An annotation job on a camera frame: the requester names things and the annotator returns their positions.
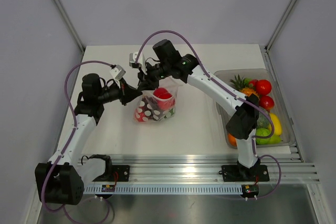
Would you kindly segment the clear dotted zip bag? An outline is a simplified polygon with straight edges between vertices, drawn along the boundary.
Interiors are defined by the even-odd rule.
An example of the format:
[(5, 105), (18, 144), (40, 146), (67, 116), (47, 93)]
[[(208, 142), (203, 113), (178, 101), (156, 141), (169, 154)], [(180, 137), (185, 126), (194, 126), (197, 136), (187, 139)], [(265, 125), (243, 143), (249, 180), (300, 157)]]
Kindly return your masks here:
[(175, 115), (179, 87), (172, 78), (160, 81), (153, 91), (143, 91), (134, 110), (134, 120), (139, 123), (160, 122)]

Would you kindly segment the small red tomato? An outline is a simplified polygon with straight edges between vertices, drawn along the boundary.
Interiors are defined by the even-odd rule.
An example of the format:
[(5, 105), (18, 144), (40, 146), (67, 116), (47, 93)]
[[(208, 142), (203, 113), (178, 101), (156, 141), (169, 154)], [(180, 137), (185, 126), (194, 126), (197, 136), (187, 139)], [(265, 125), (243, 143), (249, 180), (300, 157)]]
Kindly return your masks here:
[(175, 99), (173, 97), (169, 99), (157, 99), (157, 105), (162, 111), (169, 111), (175, 106)]

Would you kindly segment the green bell pepper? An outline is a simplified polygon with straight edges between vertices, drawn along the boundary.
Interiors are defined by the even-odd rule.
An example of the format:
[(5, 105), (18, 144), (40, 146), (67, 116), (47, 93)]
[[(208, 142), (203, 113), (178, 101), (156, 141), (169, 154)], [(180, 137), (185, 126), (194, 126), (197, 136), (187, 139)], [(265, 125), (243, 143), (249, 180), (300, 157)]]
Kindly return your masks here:
[(165, 114), (164, 117), (167, 119), (167, 118), (172, 117), (174, 114), (175, 114), (175, 108), (172, 108)]

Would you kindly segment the dark grape bunch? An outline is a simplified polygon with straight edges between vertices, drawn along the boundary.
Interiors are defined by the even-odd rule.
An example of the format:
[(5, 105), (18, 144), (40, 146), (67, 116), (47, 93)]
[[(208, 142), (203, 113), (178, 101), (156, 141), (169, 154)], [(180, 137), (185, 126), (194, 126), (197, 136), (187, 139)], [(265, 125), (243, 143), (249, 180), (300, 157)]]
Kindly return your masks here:
[(157, 99), (153, 97), (143, 97), (142, 102), (144, 102), (144, 108), (151, 111), (161, 111), (157, 105)]

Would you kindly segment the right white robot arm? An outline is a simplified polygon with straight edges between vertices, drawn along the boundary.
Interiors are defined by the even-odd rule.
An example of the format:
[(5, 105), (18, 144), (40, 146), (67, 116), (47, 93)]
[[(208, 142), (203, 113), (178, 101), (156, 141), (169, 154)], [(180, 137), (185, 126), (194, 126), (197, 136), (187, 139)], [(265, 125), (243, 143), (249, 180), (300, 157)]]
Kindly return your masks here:
[(129, 64), (139, 70), (138, 88), (154, 89), (159, 81), (172, 77), (189, 84), (212, 98), (230, 116), (226, 131), (236, 139), (238, 161), (234, 165), (234, 181), (253, 181), (257, 177), (260, 159), (255, 153), (256, 126), (259, 116), (258, 97), (247, 96), (230, 87), (207, 71), (195, 55), (181, 56), (173, 44), (164, 39), (153, 46), (158, 58), (150, 65), (141, 52), (130, 54)]

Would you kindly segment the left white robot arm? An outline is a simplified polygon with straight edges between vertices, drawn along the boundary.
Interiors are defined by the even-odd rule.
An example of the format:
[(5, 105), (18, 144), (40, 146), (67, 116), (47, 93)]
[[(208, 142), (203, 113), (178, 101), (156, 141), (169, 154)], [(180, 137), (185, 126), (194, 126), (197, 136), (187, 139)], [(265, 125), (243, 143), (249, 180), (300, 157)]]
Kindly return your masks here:
[(72, 110), (74, 123), (67, 140), (48, 162), (39, 163), (35, 168), (37, 189), (43, 205), (77, 205), (84, 188), (91, 182), (118, 178), (108, 155), (92, 154), (80, 167), (77, 167), (77, 162), (103, 115), (104, 105), (116, 100), (126, 105), (141, 96), (142, 92), (128, 85), (124, 79), (104, 87), (96, 73), (85, 75), (81, 87), (77, 105)]

